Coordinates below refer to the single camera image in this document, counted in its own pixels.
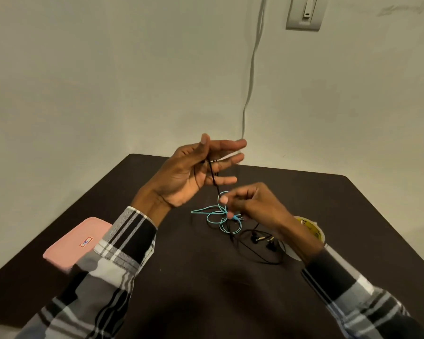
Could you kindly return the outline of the grey wall switch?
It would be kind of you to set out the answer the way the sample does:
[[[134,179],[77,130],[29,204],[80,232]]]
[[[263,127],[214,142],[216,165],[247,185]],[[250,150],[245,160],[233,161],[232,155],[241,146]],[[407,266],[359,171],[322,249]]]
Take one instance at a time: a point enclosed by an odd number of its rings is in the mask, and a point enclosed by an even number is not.
[[[286,30],[318,32],[329,0],[291,0]]]

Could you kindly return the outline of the person's right hand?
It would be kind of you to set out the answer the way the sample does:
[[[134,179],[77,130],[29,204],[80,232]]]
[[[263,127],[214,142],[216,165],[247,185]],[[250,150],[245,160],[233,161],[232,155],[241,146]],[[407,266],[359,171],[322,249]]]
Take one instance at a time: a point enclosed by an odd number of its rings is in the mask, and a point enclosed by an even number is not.
[[[241,214],[279,234],[301,225],[262,182],[241,186],[225,194],[248,197],[245,208],[227,208],[229,218]]]

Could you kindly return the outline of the pink pouch case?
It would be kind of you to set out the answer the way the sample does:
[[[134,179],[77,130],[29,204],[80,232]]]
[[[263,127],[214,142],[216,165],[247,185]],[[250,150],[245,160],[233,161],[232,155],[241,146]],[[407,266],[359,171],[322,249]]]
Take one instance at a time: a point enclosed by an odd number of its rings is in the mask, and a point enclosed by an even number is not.
[[[52,244],[43,259],[68,274],[73,266],[111,229],[112,225],[97,217],[89,217]]]

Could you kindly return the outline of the person's right forearm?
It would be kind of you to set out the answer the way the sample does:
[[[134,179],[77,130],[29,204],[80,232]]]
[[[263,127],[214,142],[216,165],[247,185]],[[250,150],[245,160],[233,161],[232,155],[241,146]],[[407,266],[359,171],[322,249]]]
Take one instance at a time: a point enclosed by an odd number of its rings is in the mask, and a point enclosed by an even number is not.
[[[346,339],[424,339],[424,327],[387,290],[374,286],[297,219],[276,227],[304,262],[302,275]]]

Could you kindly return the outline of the person's left hand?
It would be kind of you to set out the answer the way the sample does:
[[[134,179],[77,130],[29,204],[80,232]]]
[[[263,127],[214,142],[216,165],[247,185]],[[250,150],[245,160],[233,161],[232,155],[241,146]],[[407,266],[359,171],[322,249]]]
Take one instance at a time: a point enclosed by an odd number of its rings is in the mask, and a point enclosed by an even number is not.
[[[189,201],[202,187],[211,185],[211,173],[206,160],[197,162],[198,143],[188,144],[176,149],[175,153],[165,161],[158,172],[146,184],[149,190],[155,192],[171,207],[178,207]],[[211,140],[208,157],[212,161],[215,172],[215,161],[241,153],[247,146],[245,139]],[[232,185],[237,177],[217,178],[219,186]]]

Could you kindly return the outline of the yellow and white tape roll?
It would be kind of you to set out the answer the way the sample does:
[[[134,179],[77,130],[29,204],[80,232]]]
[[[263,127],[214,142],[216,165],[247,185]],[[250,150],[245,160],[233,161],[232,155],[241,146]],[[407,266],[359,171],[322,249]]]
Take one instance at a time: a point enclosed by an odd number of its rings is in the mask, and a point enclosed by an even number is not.
[[[323,230],[318,226],[317,222],[302,216],[294,216],[294,218],[296,218],[304,227],[308,228],[309,232],[323,244],[326,242],[326,236]],[[301,261],[301,258],[294,252],[294,250],[284,242],[282,242],[282,249],[287,256],[296,261]]]

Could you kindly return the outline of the black wired earphones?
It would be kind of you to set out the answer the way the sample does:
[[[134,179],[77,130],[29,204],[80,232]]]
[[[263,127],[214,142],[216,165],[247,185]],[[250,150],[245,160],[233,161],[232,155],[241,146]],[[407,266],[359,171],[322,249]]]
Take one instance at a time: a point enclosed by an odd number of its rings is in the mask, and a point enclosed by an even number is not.
[[[243,222],[245,219],[241,214],[236,214],[231,218],[227,216],[228,210],[226,206],[219,202],[220,197],[227,193],[227,191],[220,191],[220,187],[217,183],[219,174],[213,171],[212,161],[209,158],[206,159],[206,162],[208,164],[209,172],[211,173],[210,177],[212,184],[217,190],[216,203],[211,206],[192,210],[190,213],[192,215],[205,216],[205,221],[209,227],[216,227],[228,236],[232,245],[234,245],[236,249],[239,249],[240,245],[248,249],[250,253],[255,255],[256,263],[267,266],[281,266],[284,261],[282,242],[276,239],[272,233],[261,230],[259,223],[256,223],[253,227],[244,229]],[[275,260],[265,258],[262,254],[253,249],[253,246],[263,242],[270,252],[277,255]]]

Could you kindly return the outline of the person's left forearm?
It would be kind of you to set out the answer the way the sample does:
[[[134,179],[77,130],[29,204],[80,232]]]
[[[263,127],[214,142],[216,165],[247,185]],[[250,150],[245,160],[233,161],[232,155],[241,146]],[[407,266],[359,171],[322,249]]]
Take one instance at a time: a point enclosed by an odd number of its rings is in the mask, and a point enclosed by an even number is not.
[[[67,287],[15,339],[114,339],[134,281],[155,250],[156,216],[170,206],[144,186],[96,246],[74,264]]]

